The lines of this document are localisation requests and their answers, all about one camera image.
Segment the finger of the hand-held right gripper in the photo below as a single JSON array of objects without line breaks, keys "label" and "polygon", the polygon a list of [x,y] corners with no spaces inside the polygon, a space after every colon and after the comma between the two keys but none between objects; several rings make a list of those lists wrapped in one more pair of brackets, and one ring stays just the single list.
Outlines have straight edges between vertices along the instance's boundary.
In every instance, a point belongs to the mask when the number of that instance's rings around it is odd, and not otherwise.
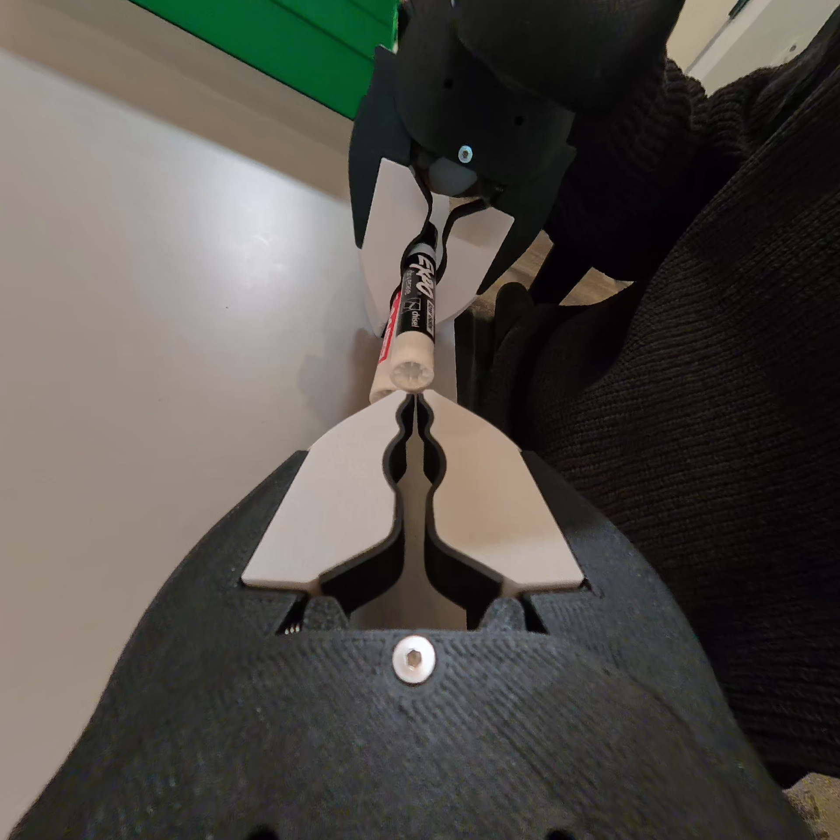
[{"label": "finger of the hand-held right gripper", "polygon": [[373,333],[381,337],[392,298],[402,283],[403,259],[420,238],[434,208],[431,192],[411,167],[382,159],[360,251],[364,305]]},{"label": "finger of the hand-held right gripper", "polygon": [[480,200],[433,200],[430,219],[438,231],[436,322],[445,323],[479,295],[513,217]]}]

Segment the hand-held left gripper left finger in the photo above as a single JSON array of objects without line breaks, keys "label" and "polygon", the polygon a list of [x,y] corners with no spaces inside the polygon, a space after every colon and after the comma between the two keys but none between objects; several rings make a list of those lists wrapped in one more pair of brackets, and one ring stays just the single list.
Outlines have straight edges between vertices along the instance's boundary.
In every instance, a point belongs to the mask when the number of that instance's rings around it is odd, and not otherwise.
[{"label": "hand-held left gripper left finger", "polygon": [[304,455],[242,573],[244,585],[377,597],[404,565],[404,394],[344,419]]}]

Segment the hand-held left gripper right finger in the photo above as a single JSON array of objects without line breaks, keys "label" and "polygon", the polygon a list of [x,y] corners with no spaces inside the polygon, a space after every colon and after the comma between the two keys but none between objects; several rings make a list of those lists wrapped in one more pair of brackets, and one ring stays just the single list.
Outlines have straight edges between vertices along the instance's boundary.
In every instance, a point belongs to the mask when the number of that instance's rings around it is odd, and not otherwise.
[{"label": "hand-held left gripper right finger", "polygon": [[445,596],[578,589],[584,574],[520,448],[498,428],[428,390],[417,398],[428,579]]}]

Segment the black dry erase marker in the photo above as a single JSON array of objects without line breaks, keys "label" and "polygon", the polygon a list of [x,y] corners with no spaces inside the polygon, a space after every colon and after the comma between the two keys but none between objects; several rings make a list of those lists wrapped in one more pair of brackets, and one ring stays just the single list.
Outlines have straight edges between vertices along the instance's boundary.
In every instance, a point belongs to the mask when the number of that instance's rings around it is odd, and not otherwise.
[{"label": "black dry erase marker", "polygon": [[395,389],[426,390],[434,380],[438,231],[426,223],[402,265],[402,285],[389,353]]}]

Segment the red dry erase marker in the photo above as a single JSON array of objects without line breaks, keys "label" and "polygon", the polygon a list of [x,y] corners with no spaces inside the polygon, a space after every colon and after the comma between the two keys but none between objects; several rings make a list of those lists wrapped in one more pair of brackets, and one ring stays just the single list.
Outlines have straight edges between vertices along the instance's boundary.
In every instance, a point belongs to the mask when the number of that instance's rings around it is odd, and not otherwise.
[{"label": "red dry erase marker", "polygon": [[374,372],[369,400],[371,404],[392,394],[396,389],[392,382],[392,346],[402,301],[402,291],[397,289],[392,297],[391,309],[382,335],[381,350]]}]

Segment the person's right forearm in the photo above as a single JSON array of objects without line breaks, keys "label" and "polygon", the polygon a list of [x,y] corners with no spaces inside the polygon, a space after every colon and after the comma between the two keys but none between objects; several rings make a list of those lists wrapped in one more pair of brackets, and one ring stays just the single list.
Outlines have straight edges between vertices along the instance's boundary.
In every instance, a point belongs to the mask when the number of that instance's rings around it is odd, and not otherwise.
[{"label": "person's right forearm", "polygon": [[655,273],[695,217],[838,69],[815,41],[793,60],[708,95],[663,52],[614,110],[575,118],[567,171],[545,232],[543,301],[590,269]]}]

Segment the green plastic bin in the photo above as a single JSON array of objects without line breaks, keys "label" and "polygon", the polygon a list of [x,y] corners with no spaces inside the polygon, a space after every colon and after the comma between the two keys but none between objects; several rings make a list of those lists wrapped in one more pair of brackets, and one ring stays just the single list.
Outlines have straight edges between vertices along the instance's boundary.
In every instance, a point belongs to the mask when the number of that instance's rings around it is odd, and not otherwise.
[{"label": "green plastic bin", "polygon": [[353,120],[397,1],[136,1],[137,6]]}]

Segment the person's black sweater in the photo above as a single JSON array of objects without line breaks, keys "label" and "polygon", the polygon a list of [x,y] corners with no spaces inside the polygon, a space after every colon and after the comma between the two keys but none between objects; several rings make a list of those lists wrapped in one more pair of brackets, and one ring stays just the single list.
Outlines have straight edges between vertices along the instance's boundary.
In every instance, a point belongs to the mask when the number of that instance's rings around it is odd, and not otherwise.
[{"label": "person's black sweater", "polygon": [[478,413],[673,593],[777,778],[838,777],[838,69],[655,273],[502,328]]}]

